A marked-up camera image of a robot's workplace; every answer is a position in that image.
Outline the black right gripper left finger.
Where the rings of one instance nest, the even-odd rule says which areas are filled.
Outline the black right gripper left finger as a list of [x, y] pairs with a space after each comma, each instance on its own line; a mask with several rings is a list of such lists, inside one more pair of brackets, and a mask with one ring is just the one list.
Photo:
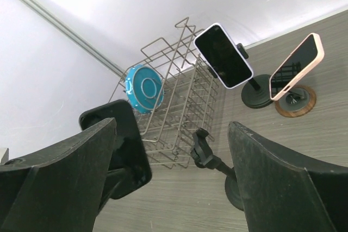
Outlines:
[[1, 231], [92, 231], [116, 136], [107, 118], [1, 166]]

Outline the black phone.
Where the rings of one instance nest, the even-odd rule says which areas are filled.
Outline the black phone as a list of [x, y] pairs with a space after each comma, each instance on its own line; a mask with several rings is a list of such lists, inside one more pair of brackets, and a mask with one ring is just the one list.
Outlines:
[[152, 171], [132, 106], [123, 99], [98, 106], [83, 112], [79, 125], [86, 130], [105, 118], [116, 120], [116, 138], [104, 189], [120, 199], [148, 184]]

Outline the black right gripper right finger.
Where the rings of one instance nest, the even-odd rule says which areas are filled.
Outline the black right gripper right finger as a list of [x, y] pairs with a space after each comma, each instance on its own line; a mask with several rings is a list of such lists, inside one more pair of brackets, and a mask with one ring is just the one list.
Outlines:
[[239, 122], [228, 143], [249, 231], [347, 231], [347, 168], [268, 140]]

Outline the black front phone stand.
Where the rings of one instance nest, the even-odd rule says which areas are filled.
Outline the black front phone stand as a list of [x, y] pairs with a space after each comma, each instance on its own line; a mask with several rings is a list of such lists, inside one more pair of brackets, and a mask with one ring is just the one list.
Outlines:
[[190, 155], [198, 168], [217, 170], [226, 176], [225, 194], [227, 199], [235, 208], [244, 211], [234, 167], [227, 166], [221, 158], [214, 155], [206, 140], [208, 135], [209, 132], [203, 128], [198, 128], [192, 134], [194, 144], [190, 150]]

